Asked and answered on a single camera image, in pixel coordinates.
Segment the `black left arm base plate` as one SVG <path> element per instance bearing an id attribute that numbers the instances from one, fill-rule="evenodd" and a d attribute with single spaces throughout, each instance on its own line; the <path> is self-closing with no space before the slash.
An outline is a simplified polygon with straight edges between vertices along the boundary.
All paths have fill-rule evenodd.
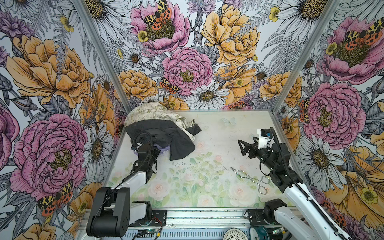
<path id="1" fill-rule="evenodd" d="M 129 227 L 165 227 L 167 224 L 167 210 L 152 210 L 151 220 L 138 220 Z"/>

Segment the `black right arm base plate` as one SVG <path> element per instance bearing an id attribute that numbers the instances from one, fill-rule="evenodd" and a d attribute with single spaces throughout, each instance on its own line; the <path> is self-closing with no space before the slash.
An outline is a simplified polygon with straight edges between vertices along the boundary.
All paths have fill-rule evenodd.
<path id="1" fill-rule="evenodd" d="M 268 222 L 265 220 L 263 209 L 248 209 L 243 218 L 249 221 L 250 226 L 265 226 Z"/>

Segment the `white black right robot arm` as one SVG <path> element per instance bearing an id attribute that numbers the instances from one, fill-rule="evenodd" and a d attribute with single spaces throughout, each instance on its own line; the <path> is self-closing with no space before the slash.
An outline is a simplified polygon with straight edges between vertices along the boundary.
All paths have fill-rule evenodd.
<path id="1" fill-rule="evenodd" d="M 280 143 L 274 128 L 259 129 L 254 143 L 238 140 L 243 156 L 258 158 L 260 165 L 269 169 L 267 174 L 273 184 L 291 200 L 301 215 L 301 220 L 280 199 L 265 203 L 263 219 L 278 223 L 298 240 L 349 240 L 350 235 L 334 222 L 316 201 L 300 176 L 289 166 L 291 153 L 286 144 Z"/>

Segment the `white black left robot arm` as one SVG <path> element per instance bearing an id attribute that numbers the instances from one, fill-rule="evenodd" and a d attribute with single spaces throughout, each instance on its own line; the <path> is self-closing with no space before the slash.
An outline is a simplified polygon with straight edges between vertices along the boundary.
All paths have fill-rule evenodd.
<path id="1" fill-rule="evenodd" d="M 97 190 L 87 222 L 87 236 L 122 238 L 130 225 L 151 222 L 151 203 L 132 201 L 131 197 L 150 181 L 161 151 L 155 147 L 154 137 L 147 131 L 134 138 L 133 147 L 138 153 L 138 160 L 133 164 L 131 173 L 116 187 Z"/>

